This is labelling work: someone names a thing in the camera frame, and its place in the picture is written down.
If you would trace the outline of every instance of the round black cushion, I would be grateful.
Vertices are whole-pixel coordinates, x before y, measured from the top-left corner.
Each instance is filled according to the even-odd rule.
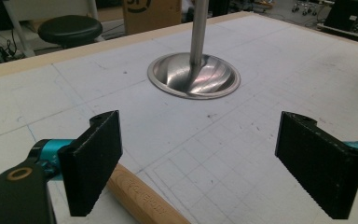
[[[43,22],[37,33],[46,42],[63,46],[91,42],[103,32],[101,23],[86,16],[62,16]]]

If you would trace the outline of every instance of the wooden handle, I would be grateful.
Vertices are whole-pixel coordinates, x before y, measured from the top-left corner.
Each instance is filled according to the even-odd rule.
[[[107,187],[140,223],[190,223],[140,178],[119,163],[109,178]]]

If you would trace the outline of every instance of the round metal base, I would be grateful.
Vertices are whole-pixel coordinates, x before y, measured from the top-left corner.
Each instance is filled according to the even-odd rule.
[[[203,54],[200,65],[190,65],[190,53],[175,53],[153,61],[150,81],[162,91],[186,99],[214,99],[235,91],[239,72],[229,63]]]

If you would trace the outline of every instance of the white table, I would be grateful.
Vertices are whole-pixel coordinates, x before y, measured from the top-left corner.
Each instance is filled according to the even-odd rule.
[[[233,64],[227,97],[173,97],[148,80],[158,57],[190,50],[190,25],[0,64],[0,173],[44,138],[77,138],[92,116],[120,111],[120,163],[192,223],[358,224],[332,220],[274,156],[281,112],[358,140],[358,43],[240,13],[210,21],[204,53]],[[69,217],[49,182],[59,223],[134,223],[105,190],[85,218]]]

